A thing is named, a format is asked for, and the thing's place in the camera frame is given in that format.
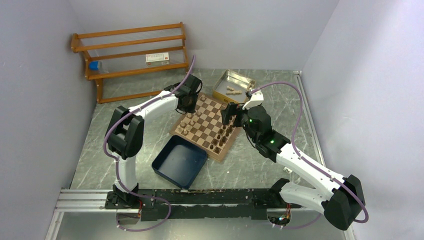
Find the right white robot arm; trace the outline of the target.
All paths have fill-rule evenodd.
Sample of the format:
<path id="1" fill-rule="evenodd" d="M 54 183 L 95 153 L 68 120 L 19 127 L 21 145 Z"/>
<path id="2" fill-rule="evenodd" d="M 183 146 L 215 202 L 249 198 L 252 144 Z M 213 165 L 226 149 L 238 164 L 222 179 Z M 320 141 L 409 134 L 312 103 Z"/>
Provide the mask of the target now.
<path id="1" fill-rule="evenodd" d="M 279 181 L 273 185 L 269 197 L 275 207 L 288 203 L 309 208 L 342 231 L 358 222 L 365 197 L 356 176 L 345 177 L 305 155 L 291 140 L 273 129 L 271 117 L 261 105 L 245 109 L 244 104 L 231 102 L 220 113 L 223 125 L 234 120 L 232 125 L 243 128 L 263 157 L 287 167 L 312 185 L 309 188 L 287 179 Z"/>

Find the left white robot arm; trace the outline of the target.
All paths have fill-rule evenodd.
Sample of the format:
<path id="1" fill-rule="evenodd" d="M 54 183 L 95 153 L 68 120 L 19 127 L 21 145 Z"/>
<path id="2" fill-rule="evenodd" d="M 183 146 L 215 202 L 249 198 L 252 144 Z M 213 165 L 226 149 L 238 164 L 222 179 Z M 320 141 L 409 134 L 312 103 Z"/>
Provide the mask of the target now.
<path id="1" fill-rule="evenodd" d="M 194 113 L 202 87 L 199 78 L 188 74 L 183 81 L 165 87 L 144 103 L 129 108 L 119 106 L 114 110 L 103 140 L 103 151 L 114 162 L 115 182 L 111 196 L 117 199 L 115 205 L 132 208 L 140 199 L 136 157 L 143 145 L 145 125 L 174 110 Z"/>

